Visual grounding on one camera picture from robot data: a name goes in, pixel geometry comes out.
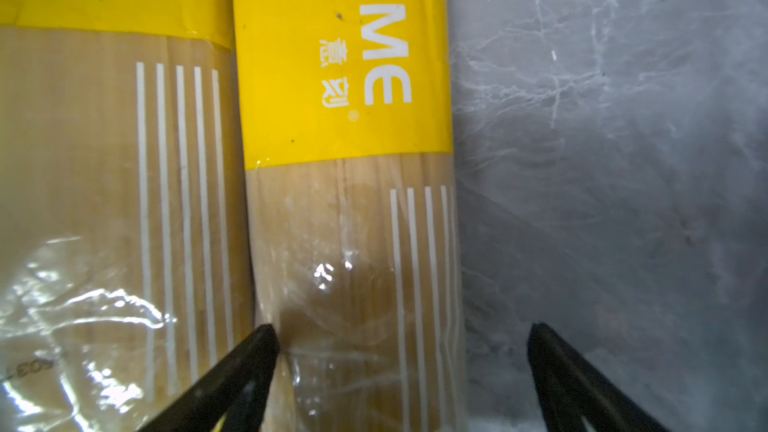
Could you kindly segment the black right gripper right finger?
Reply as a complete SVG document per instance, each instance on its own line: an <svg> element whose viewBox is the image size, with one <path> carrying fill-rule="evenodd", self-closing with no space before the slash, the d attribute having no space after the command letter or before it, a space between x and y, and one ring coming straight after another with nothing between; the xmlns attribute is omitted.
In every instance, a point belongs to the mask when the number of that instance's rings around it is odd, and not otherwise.
<svg viewBox="0 0 768 432"><path fill-rule="evenodd" d="M527 358L549 431L668 431L549 325L531 326Z"/></svg>

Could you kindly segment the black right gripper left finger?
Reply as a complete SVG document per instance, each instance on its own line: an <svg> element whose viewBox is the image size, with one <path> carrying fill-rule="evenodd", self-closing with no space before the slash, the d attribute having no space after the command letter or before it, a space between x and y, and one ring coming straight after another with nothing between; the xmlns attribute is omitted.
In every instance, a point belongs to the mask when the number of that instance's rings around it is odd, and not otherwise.
<svg viewBox="0 0 768 432"><path fill-rule="evenodd" d="M141 429L145 432L259 430L279 352L274 327L258 326Z"/></svg>

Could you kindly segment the yellow pastatime bag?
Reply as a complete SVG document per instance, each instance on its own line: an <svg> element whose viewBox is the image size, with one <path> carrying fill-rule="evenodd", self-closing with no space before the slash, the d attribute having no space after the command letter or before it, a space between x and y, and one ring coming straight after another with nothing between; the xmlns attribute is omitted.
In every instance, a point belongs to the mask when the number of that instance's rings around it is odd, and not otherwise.
<svg viewBox="0 0 768 432"><path fill-rule="evenodd" d="M464 431L447 0L234 0L265 431Z"/></svg>
<svg viewBox="0 0 768 432"><path fill-rule="evenodd" d="M250 331L231 0L1 0L1 427L134 431Z"/></svg>

